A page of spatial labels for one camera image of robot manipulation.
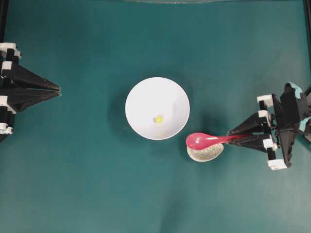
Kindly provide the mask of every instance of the bowl rim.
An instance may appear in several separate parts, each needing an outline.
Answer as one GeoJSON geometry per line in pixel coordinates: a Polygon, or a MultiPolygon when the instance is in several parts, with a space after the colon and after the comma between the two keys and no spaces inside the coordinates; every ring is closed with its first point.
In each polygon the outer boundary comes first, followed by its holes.
{"type": "Polygon", "coordinates": [[[173,80],[171,80],[171,79],[168,79],[168,78],[164,78],[164,77],[150,77],[150,78],[143,79],[143,80],[141,80],[140,82],[138,82],[135,86],[133,86],[133,88],[132,88],[132,89],[130,90],[130,92],[127,94],[126,101],[125,101],[125,116],[126,116],[126,120],[127,120],[128,124],[131,126],[132,130],[133,130],[134,132],[136,132],[138,135],[140,135],[140,136],[142,136],[142,137],[144,137],[144,138],[150,139],[150,140],[165,140],[165,139],[169,139],[169,138],[171,138],[171,137],[174,137],[176,134],[178,134],[180,131],[182,131],[182,129],[183,129],[183,128],[185,127],[185,125],[187,124],[188,119],[189,119],[189,116],[190,116],[190,101],[189,101],[188,95],[187,95],[187,93],[185,92],[185,90],[184,90],[178,83],[176,83],[175,81],[173,81],[173,80]],[[182,125],[182,127],[180,127],[180,129],[179,129],[177,132],[175,132],[174,134],[172,134],[172,135],[170,135],[170,136],[167,136],[167,137],[152,138],[152,137],[143,136],[143,135],[141,135],[140,133],[138,133],[138,132],[133,128],[133,126],[131,125],[131,123],[130,123],[128,117],[127,117],[127,113],[126,113],[126,109],[127,109],[127,108],[126,108],[126,104],[127,104],[127,101],[128,101],[128,96],[130,95],[130,93],[132,92],[132,90],[133,90],[137,85],[139,85],[141,82],[145,82],[145,81],[150,80],[150,79],[166,79],[166,80],[169,80],[169,81],[175,83],[177,86],[179,86],[179,88],[182,90],[182,92],[183,92],[183,93],[185,94],[185,96],[187,97],[187,110],[188,110],[188,112],[187,112],[187,118],[186,118],[184,124],[182,125]]]}

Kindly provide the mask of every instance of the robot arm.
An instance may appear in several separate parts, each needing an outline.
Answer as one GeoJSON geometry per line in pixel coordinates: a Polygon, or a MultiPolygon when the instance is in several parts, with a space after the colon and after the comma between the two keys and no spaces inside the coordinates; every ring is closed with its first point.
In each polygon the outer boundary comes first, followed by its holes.
{"type": "Polygon", "coordinates": [[[311,132],[310,107],[301,88],[294,83],[287,83],[280,100],[275,94],[257,97],[260,111],[229,132],[229,135],[258,133],[231,141],[230,144],[268,153],[268,166],[272,170],[290,167],[296,136],[298,133],[307,135],[311,132]],[[268,113],[269,107],[273,107],[274,114],[268,113]],[[282,148],[283,159],[276,159],[275,151],[279,147],[282,148]]]}
{"type": "Polygon", "coordinates": [[[20,51],[15,43],[0,43],[0,142],[13,133],[18,112],[59,96],[60,87],[20,66],[20,51]]]}

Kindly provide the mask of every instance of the red spoon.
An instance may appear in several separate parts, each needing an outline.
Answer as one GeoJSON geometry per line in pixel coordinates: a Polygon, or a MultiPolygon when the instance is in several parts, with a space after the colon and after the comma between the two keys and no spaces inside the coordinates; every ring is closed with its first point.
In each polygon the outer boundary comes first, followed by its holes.
{"type": "Polygon", "coordinates": [[[202,150],[219,143],[226,143],[231,140],[246,137],[249,135],[250,134],[232,135],[232,136],[212,136],[205,133],[193,133],[187,137],[186,144],[191,149],[202,150]]]}

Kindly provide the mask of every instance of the teal table surface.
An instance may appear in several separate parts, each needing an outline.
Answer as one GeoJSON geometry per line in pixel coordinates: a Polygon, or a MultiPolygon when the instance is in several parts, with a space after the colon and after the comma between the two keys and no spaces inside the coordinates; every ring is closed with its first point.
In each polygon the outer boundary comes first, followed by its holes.
{"type": "Polygon", "coordinates": [[[281,171],[259,151],[225,145],[198,163],[185,146],[193,132],[226,134],[287,81],[310,88],[303,1],[12,0],[5,41],[63,96],[18,114],[0,144],[0,232],[311,232],[304,138],[281,171]],[[162,141],[136,134],[124,112],[154,76],[180,84],[191,108],[162,141]]]}

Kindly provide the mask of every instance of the white bowl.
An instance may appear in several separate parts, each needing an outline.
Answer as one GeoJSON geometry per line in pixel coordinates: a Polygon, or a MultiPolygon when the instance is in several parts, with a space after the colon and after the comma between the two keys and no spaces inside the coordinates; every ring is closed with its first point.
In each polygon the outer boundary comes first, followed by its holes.
{"type": "Polygon", "coordinates": [[[167,139],[179,133],[189,113],[185,91],[174,81],[161,77],[139,82],[125,103],[126,118],[132,129],[152,140],[167,139]]]}

